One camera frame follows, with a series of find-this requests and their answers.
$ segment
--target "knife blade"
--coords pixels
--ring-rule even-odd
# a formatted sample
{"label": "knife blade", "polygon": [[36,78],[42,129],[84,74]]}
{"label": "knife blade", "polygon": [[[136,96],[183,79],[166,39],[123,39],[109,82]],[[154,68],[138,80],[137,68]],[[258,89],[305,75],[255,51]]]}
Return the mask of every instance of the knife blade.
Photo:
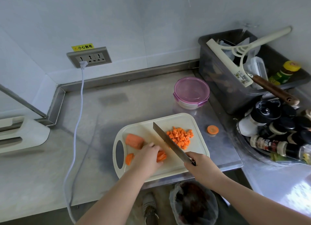
{"label": "knife blade", "polygon": [[172,139],[170,139],[170,137],[155,122],[153,122],[153,129],[182,161],[196,166],[196,162],[189,158],[189,156],[187,156],[186,153],[180,149],[179,146],[173,142]]}

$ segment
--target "wall socket panel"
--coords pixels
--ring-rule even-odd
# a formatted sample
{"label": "wall socket panel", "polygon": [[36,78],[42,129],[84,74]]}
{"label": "wall socket panel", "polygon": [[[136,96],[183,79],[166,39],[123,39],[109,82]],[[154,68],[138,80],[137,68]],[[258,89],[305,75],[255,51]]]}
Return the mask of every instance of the wall socket panel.
{"label": "wall socket panel", "polygon": [[108,54],[108,50],[105,46],[83,51],[69,52],[67,53],[67,56],[76,68],[80,68],[80,62],[82,61],[88,62],[88,65],[86,67],[97,66],[112,62]]}

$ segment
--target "shoe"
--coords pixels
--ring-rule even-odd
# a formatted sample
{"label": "shoe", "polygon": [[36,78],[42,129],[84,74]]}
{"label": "shoe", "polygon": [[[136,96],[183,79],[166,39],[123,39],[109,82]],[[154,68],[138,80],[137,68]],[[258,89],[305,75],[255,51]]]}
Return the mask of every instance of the shoe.
{"label": "shoe", "polygon": [[147,193],[142,200],[142,210],[144,212],[145,223],[150,215],[155,215],[158,219],[158,212],[156,208],[156,200],[152,192]]}

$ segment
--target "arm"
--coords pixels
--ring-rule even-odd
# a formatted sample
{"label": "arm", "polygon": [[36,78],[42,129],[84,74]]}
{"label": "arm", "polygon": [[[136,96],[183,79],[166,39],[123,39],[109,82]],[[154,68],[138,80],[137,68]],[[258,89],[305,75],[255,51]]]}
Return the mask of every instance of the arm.
{"label": "arm", "polygon": [[143,183],[163,164],[156,161],[160,149],[159,146],[150,143],[140,150],[130,169],[76,225],[125,224]]}
{"label": "arm", "polygon": [[311,224],[311,218],[231,180],[209,157],[194,152],[187,155],[196,161],[196,166],[185,163],[195,179],[228,200],[251,225]]}

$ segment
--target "white cutting board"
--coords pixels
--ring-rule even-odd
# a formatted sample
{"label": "white cutting board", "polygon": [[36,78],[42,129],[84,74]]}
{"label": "white cutting board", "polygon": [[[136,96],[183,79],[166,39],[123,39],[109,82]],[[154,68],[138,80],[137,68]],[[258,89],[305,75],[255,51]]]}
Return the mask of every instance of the white cutting board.
{"label": "white cutting board", "polygon": [[[168,147],[168,145],[161,139],[161,137],[153,130],[153,122],[155,122],[164,132],[172,130],[173,126],[175,128],[179,127],[183,128],[186,131],[192,129],[194,137],[190,138],[191,143],[188,146],[187,150],[185,150],[185,152],[193,151],[210,156],[210,153],[203,140],[200,130],[196,124],[196,121],[190,114],[180,113],[176,115],[170,115],[158,119],[140,122],[137,124],[131,124],[125,126],[118,132],[114,142],[113,162],[115,171],[119,178],[121,178],[121,176],[131,167],[125,164],[125,157],[127,156],[127,154],[134,153],[134,155],[136,155],[139,151],[125,144],[126,136],[129,133],[142,137],[143,139],[145,139],[146,144],[154,142],[156,145],[160,145],[167,154],[167,158],[166,160],[164,160],[164,163],[161,166],[161,168],[159,168],[149,179],[147,179],[146,182],[188,171],[185,168],[183,161]],[[116,160],[116,147],[118,141],[122,142],[124,150],[123,167],[121,169],[118,167]]]}

